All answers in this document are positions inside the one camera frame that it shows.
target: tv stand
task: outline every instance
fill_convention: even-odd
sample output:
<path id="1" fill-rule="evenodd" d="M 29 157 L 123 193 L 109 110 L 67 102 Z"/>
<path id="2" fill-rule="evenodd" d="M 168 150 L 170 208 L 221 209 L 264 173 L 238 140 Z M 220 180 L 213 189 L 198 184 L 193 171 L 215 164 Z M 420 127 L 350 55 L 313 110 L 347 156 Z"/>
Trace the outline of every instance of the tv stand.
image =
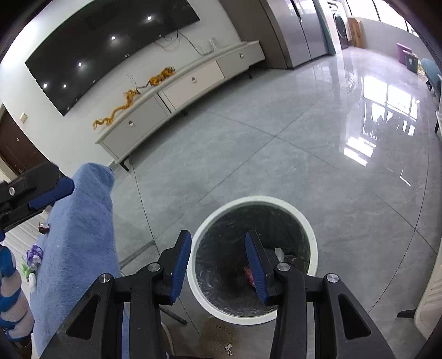
<path id="1" fill-rule="evenodd" d="M 102 129 L 96 143 L 128 171 L 123 161 L 147 137 L 175 115 L 185 116 L 191 103 L 264 59 L 259 41 L 241 42 L 205 55 L 158 86 L 149 87 L 112 125 Z"/>

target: golden dragon decoration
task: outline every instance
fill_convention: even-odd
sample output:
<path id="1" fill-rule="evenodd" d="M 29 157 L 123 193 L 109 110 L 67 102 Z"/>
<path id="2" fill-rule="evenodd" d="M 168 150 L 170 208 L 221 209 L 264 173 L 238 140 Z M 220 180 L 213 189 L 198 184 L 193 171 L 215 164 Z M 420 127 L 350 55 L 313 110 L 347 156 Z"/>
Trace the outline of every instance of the golden dragon decoration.
<path id="1" fill-rule="evenodd" d="M 117 111 L 125 110 L 125 109 L 131 107 L 133 105 L 135 97 L 137 97 L 138 95 L 141 95 L 141 93 L 139 92 L 139 89 L 146 88 L 149 85 L 158 86 L 161 82 L 163 82 L 165 79 L 172 76 L 173 74 L 175 74 L 175 69 L 173 67 L 166 67 L 163 71 L 161 71 L 160 74 L 158 74 L 157 76 L 151 77 L 149 82 L 145 86 L 140 86 L 140 87 L 135 88 L 134 90 L 131 89 L 131 90 L 128 90 L 127 92 L 124 92 L 123 95 L 126 97 L 126 103 L 120 107 L 115 108 L 112 111 L 112 114 L 110 115 L 110 117 L 102 118 L 100 120 L 95 120 L 94 123 L 92 124 L 92 128 L 94 130 L 96 130 L 96 128 L 100 125 L 104 125 L 104 124 L 106 124 L 106 126 L 111 125 L 114 122 L 114 116 L 117 113 Z"/>

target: brown door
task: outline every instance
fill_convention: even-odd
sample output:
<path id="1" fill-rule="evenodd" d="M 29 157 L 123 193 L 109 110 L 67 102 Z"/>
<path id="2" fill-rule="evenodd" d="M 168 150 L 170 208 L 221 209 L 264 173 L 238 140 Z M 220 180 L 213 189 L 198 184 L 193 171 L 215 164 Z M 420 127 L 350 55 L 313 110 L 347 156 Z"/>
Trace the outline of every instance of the brown door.
<path id="1" fill-rule="evenodd" d="M 7 111 L 0 119 L 0 157 L 16 175 L 40 163 L 49 162 Z"/>

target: metal screw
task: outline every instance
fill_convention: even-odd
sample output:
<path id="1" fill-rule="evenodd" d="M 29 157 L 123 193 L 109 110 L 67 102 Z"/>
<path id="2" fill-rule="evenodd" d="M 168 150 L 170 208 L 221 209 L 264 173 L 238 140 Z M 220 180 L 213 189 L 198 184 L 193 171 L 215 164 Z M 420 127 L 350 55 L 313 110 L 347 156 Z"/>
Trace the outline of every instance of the metal screw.
<path id="1" fill-rule="evenodd" d="M 111 280 L 111 277 L 112 275 L 110 275 L 109 273 L 104 273 L 98 277 L 98 280 L 100 281 L 100 283 L 107 283 Z"/>
<path id="2" fill-rule="evenodd" d="M 158 263 L 151 263 L 147 266 L 149 272 L 158 272 L 161 266 Z"/>
<path id="3" fill-rule="evenodd" d="M 287 272 L 290 269 L 290 265 L 287 263 L 278 263 L 276 267 L 281 272 Z"/>
<path id="4" fill-rule="evenodd" d="M 336 283 L 339 280 L 339 277 L 334 273 L 329 273 L 327 274 L 327 280 L 330 283 Z"/>

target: television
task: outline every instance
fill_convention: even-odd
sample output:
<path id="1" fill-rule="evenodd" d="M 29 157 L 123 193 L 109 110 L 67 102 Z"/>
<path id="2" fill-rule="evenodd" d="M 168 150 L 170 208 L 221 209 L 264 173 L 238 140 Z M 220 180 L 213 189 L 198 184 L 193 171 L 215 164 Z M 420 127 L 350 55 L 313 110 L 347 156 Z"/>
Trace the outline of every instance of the television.
<path id="1" fill-rule="evenodd" d="M 120 62 L 199 20 L 186 0 L 94 0 L 57 27 L 26 66 L 64 116 Z"/>

